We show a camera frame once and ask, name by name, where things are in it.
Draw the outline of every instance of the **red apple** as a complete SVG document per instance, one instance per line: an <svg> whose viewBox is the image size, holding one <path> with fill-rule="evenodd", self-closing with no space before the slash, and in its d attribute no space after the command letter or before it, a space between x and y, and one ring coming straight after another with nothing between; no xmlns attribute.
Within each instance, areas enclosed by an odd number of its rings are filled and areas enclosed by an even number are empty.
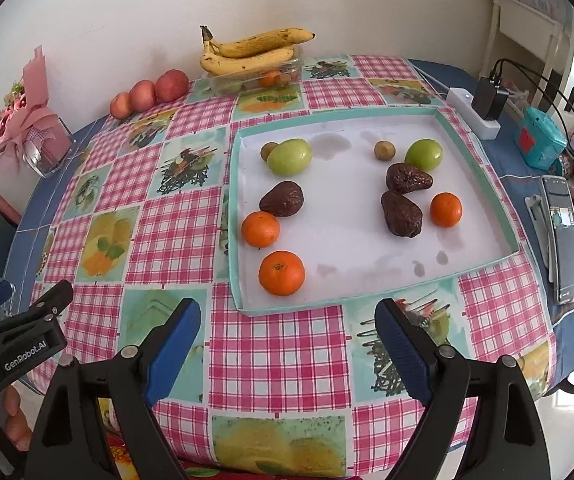
<svg viewBox="0 0 574 480"><path fill-rule="evenodd" d="M146 112L156 104L154 83L144 79L138 81L129 92L129 102L137 112Z"/></svg>
<svg viewBox="0 0 574 480"><path fill-rule="evenodd" d="M156 95L158 100L165 103L175 101L189 91L187 74L180 70L167 70L156 81Z"/></svg>
<svg viewBox="0 0 574 480"><path fill-rule="evenodd" d="M115 119L126 119L133 111L128 92L120 92L109 104L109 113Z"/></svg>

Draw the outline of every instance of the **flower bouquet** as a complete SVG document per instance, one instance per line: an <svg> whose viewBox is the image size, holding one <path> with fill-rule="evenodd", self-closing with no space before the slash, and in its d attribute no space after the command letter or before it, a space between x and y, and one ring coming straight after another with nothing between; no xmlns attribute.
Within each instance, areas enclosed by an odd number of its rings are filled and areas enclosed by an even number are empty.
<svg viewBox="0 0 574 480"><path fill-rule="evenodd" d="M12 85L0 111L0 170L17 174L28 164L41 176L57 169L72 140L58 115L47 107L45 56L39 46Z"/></svg>

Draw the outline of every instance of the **black power adapter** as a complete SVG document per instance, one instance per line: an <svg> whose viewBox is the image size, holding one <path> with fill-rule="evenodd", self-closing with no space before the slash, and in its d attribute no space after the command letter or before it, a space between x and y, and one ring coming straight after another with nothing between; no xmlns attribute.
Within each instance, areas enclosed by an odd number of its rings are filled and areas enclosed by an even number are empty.
<svg viewBox="0 0 574 480"><path fill-rule="evenodd" d="M483 121L496 121L507 102L507 97L509 97L507 88L500 83L494 84L486 77L481 77L471 107Z"/></svg>

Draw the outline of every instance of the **green apple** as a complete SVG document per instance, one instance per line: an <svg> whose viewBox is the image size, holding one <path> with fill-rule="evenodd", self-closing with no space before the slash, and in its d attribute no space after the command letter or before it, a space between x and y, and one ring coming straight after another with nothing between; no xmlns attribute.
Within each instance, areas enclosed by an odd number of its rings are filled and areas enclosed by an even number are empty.
<svg viewBox="0 0 574 480"><path fill-rule="evenodd" d="M433 170L442 162L442 148L433 139L416 140L407 150L405 162L419 170Z"/></svg>
<svg viewBox="0 0 574 480"><path fill-rule="evenodd" d="M306 140L289 139L276 146L267 157L267 166L278 176L303 171L311 162L311 147Z"/></svg>

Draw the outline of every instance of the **teal container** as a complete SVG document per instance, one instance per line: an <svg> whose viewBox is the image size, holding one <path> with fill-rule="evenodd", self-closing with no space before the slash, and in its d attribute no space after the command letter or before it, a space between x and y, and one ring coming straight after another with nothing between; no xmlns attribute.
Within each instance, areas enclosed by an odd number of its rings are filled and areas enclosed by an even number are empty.
<svg viewBox="0 0 574 480"><path fill-rule="evenodd" d="M530 106L513 138L528 166L547 171L567 146L566 137L545 112Z"/></svg>

